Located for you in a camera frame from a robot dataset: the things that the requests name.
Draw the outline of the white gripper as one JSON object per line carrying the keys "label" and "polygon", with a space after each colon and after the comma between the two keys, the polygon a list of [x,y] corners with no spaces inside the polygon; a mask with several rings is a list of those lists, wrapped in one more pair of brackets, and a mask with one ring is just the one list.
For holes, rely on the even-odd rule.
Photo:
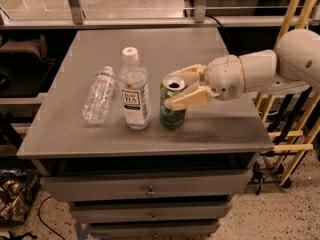
{"label": "white gripper", "polygon": [[164,101],[172,111],[200,107],[213,98],[221,101],[237,99],[244,94],[245,79],[242,63],[237,56],[228,55],[211,61],[207,66],[194,64],[169,73],[164,77],[167,83],[193,84],[205,82],[208,86],[190,86],[183,92]]}

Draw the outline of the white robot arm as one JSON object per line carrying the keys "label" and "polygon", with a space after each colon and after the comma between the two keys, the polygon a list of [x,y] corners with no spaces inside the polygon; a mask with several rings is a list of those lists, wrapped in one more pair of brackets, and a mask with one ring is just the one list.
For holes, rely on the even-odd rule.
{"label": "white robot arm", "polygon": [[285,95],[308,88],[319,92],[320,35],[294,29],[284,34],[273,50],[218,57],[208,65],[192,65],[170,75],[187,84],[164,101],[173,111],[204,106],[214,98],[237,99],[250,92]]}

